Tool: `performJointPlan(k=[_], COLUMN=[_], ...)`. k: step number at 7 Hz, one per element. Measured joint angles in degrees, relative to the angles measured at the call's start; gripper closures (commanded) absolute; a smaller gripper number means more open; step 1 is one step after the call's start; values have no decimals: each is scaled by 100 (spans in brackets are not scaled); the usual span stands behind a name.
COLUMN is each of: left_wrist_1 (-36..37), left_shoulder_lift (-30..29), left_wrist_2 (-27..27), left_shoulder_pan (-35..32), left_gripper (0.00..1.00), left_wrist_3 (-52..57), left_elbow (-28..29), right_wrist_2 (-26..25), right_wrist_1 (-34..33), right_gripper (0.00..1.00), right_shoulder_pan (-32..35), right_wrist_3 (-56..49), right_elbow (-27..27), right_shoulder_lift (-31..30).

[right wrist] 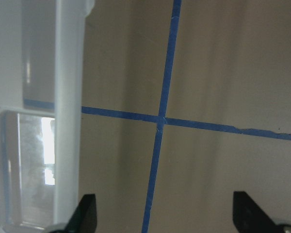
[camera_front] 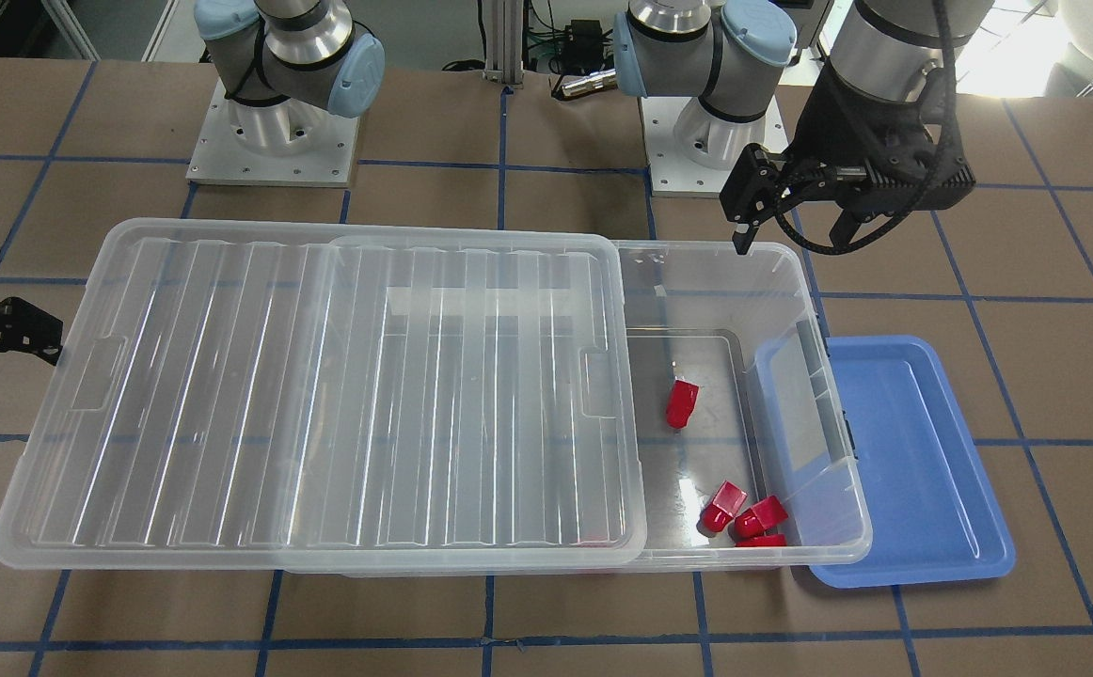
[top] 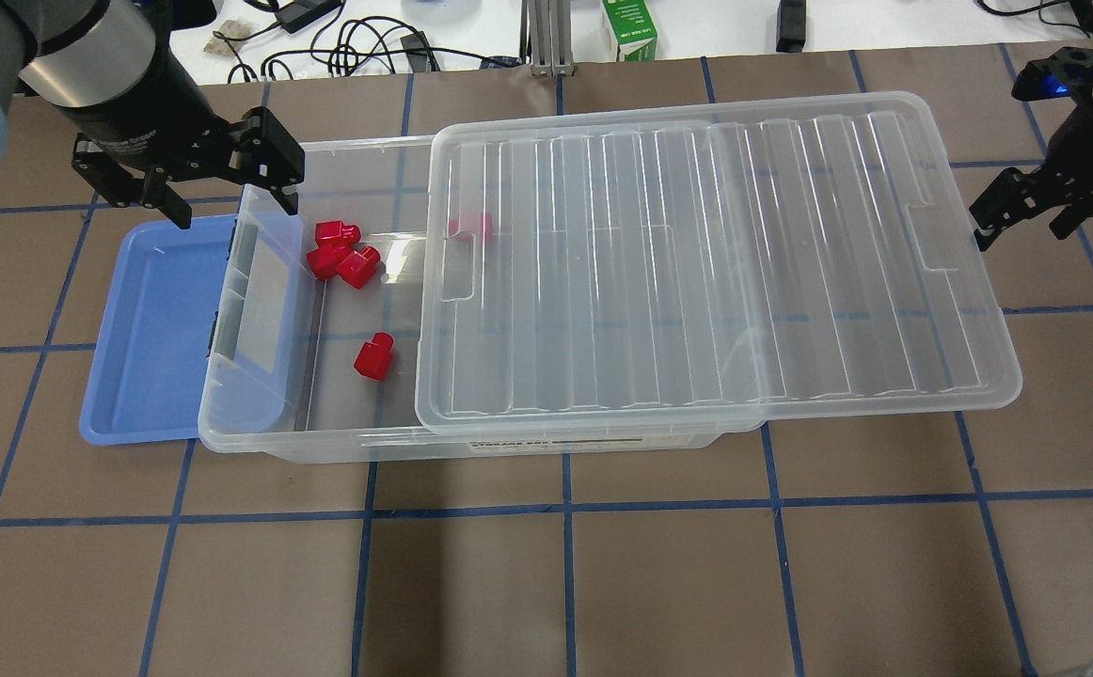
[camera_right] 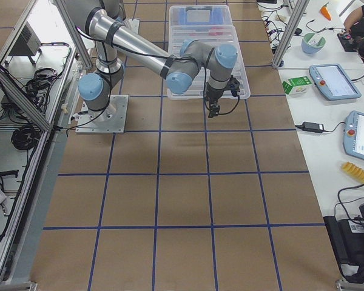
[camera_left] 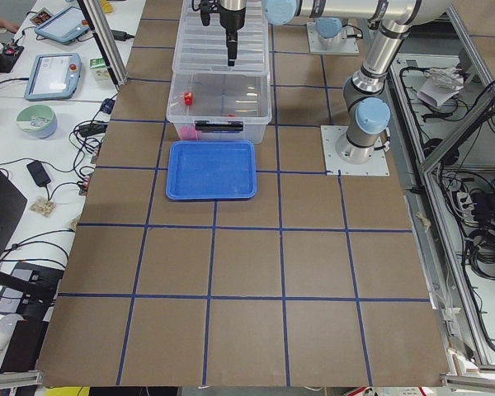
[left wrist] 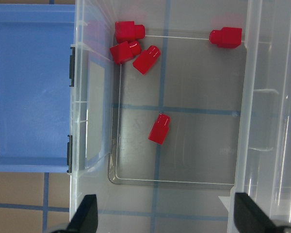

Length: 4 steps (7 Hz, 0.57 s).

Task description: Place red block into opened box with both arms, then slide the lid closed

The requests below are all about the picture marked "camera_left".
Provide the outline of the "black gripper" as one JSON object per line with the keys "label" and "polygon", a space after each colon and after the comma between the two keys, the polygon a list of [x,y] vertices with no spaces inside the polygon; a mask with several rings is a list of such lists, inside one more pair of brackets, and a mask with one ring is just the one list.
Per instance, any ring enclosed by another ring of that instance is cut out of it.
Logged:
{"label": "black gripper", "polygon": [[228,66],[235,65],[238,56],[238,33],[244,27],[246,8],[232,11],[219,7],[219,23],[226,30]]}

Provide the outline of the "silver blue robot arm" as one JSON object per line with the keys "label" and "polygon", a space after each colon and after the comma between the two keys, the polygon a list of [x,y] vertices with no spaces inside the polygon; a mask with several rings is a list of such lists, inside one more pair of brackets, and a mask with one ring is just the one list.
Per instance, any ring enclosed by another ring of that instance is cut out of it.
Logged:
{"label": "silver blue robot arm", "polygon": [[377,33],[359,68],[342,86],[350,124],[336,143],[343,161],[362,165],[374,151],[376,140],[390,121],[389,106],[380,98],[389,67],[413,26],[441,16],[450,1],[263,1],[262,12],[273,26],[284,26],[296,17],[308,17],[319,28],[338,19],[365,19]]}

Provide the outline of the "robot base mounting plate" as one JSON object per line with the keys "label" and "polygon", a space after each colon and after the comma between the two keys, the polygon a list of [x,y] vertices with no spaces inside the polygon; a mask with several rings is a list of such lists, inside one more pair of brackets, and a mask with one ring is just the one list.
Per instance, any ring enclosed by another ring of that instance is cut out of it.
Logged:
{"label": "robot base mounting plate", "polygon": [[357,148],[347,140],[344,125],[322,125],[321,140],[326,173],[329,176],[388,177],[389,166],[384,145],[378,135],[375,145]]}

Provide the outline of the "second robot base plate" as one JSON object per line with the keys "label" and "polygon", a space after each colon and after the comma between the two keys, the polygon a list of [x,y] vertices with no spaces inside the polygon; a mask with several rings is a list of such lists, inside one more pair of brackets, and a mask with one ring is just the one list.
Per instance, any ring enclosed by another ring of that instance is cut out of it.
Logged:
{"label": "second robot base plate", "polygon": [[343,30],[332,38],[323,38],[315,27],[314,22],[306,24],[309,41],[309,52],[311,54],[331,54],[338,56],[357,56],[359,48],[356,37],[351,27]]}

